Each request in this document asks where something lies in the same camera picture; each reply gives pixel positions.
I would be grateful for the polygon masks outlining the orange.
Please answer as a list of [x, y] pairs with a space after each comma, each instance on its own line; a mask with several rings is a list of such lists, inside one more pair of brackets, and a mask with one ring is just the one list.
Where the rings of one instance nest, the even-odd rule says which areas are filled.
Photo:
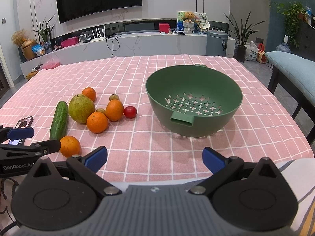
[[99, 134], [107, 129], [108, 119], [103, 113], [94, 112], [87, 118], [86, 126], [92, 133]]
[[72, 155], [79, 155], [81, 152], [80, 142], [73, 136], [64, 136], [61, 138], [60, 143], [61, 147], [59, 151], [66, 158]]
[[106, 107], [105, 115], [110, 121], [116, 122], [121, 119], [123, 110], [124, 107], [120, 100], [111, 100]]
[[87, 87], [82, 91], [82, 95], [88, 97], [92, 102], [96, 100], [97, 93], [92, 87]]

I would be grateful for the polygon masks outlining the green cucumber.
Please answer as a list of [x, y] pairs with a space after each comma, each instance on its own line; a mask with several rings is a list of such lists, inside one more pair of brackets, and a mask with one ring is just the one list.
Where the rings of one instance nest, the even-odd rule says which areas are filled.
[[50, 127], [50, 140], [61, 140], [66, 136], [68, 128], [68, 105], [60, 101], [55, 109], [53, 121]]

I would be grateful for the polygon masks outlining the brown longan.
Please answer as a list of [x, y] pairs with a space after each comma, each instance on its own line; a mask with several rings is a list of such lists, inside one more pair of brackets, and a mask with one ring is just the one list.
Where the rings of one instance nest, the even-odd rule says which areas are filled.
[[103, 109], [103, 108], [98, 108], [97, 110], [96, 110], [96, 112], [101, 112], [102, 114], [105, 114], [106, 112], [105, 112], [105, 109]]
[[109, 97], [109, 100], [112, 101], [112, 100], [120, 100], [119, 96], [116, 95], [116, 94], [112, 94], [110, 97]]

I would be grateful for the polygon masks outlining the yellow-green pear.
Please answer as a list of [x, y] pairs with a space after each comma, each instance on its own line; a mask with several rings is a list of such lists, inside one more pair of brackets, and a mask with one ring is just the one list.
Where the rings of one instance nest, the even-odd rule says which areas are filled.
[[68, 110], [75, 122], [86, 124], [88, 117], [95, 112], [95, 104], [85, 95], [77, 94], [72, 97]]

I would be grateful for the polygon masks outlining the red cherry tomato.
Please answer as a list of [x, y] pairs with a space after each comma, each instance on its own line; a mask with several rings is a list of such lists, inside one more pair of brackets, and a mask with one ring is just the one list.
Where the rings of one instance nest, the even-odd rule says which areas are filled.
[[137, 109], [133, 106], [127, 106], [124, 108], [123, 113], [126, 118], [132, 119], [137, 116]]

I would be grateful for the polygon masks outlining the black smartphone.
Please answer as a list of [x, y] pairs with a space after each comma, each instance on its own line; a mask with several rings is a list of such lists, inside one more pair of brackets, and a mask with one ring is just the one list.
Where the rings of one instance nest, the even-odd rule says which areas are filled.
[[35, 134], [34, 129], [31, 127], [33, 117], [29, 116], [19, 120], [14, 129], [9, 130], [7, 138], [9, 145], [23, 146], [27, 138], [32, 138]]

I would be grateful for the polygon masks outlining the pink plastic container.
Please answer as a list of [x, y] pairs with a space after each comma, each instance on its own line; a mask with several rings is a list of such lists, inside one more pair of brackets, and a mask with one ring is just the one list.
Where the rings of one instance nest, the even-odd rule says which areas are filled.
[[42, 63], [42, 65], [40, 66], [40, 70], [49, 70], [49, 69], [54, 69], [58, 66], [60, 66], [60, 60], [57, 56], [51, 57], [49, 60], [47, 60], [46, 62]]

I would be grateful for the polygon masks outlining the pink checkered tablecloth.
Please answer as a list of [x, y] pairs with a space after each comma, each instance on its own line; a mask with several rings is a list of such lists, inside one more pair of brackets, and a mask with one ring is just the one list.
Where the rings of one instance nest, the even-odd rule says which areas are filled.
[[[206, 65], [234, 79], [242, 90], [242, 105], [212, 136], [174, 134], [160, 124], [151, 108], [145, 90], [147, 77], [158, 69], [180, 64]], [[108, 160], [99, 176], [109, 181], [208, 176], [201, 160], [204, 147], [254, 162], [263, 156], [274, 162], [313, 157], [304, 134], [276, 97], [241, 63], [219, 56], [114, 57], [42, 70], [1, 103], [1, 124], [14, 127], [18, 120], [31, 116], [35, 135], [25, 143], [45, 141], [58, 102], [69, 102], [86, 87], [95, 89], [97, 108], [104, 108], [110, 95], [117, 94], [125, 106], [137, 109], [136, 118], [111, 122], [100, 134], [73, 120], [68, 123], [68, 135], [79, 140], [83, 154], [99, 146], [107, 148]]]

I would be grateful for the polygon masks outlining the blue cushioned bench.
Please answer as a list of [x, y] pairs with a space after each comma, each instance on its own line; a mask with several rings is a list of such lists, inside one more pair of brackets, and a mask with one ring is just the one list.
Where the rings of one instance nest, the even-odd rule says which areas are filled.
[[267, 52], [265, 56], [272, 65], [268, 90], [274, 93], [281, 85], [297, 102], [292, 118], [303, 109], [314, 121], [314, 62], [281, 51]]

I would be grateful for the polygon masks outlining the grey trash bin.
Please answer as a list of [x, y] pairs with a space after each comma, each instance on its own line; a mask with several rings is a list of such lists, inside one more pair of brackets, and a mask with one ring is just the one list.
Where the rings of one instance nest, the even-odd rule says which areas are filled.
[[222, 31], [207, 31], [206, 56], [226, 56], [228, 34]]

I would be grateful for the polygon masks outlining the white marble TV console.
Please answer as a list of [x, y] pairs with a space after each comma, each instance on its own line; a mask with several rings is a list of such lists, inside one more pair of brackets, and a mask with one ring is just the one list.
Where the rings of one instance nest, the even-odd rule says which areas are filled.
[[104, 41], [78, 43], [21, 63], [22, 74], [27, 76], [35, 67], [57, 56], [60, 63], [68, 65], [83, 61], [111, 58], [113, 56], [150, 55], [206, 55], [206, 34], [161, 34], [140, 32], [123, 34]]

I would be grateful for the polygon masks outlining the potted plant by bin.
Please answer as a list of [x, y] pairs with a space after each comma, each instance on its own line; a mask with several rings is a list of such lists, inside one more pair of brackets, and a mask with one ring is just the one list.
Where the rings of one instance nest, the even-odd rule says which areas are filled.
[[228, 19], [229, 23], [232, 25], [232, 30], [230, 29], [229, 32], [235, 35], [236, 40], [238, 41], [238, 46], [236, 49], [236, 60], [240, 62], [245, 61], [245, 54], [246, 54], [246, 43], [250, 35], [255, 34], [258, 32], [258, 30], [253, 30], [255, 26], [258, 26], [265, 22], [265, 20], [260, 21], [255, 24], [248, 24], [249, 18], [251, 15], [251, 12], [248, 13], [246, 20], [243, 22], [243, 20], [240, 20], [240, 24], [237, 23], [234, 15], [230, 13], [228, 16], [225, 14], [225, 17]]

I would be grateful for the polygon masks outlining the water jug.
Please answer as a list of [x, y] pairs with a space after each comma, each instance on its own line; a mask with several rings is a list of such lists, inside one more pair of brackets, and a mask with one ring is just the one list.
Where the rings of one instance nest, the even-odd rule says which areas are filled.
[[275, 48], [276, 51], [291, 53], [291, 50], [288, 46], [288, 36], [285, 35], [283, 42]]

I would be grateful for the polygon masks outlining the dark cabinet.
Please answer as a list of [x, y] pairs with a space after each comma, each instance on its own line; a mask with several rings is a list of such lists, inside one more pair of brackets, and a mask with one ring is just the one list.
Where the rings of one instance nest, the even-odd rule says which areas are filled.
[[302, 58], [315, 60], [315, 29], [306, 22], [300, 21], [300, 29], [296, 36], [299, 47], [293, 48], [294, 54]]

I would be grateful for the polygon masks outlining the trailing green plant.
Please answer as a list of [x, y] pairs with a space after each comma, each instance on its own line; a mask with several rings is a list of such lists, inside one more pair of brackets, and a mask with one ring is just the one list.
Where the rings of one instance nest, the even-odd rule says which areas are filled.
[[276, 3], [277, 12], [284, 15], [284, 33], [288, 36], [290, 47], [299, 48], [297, 39], [301, 22], [307, 19], [307, 12], [301, 2], [289, 2], [287, 5]]

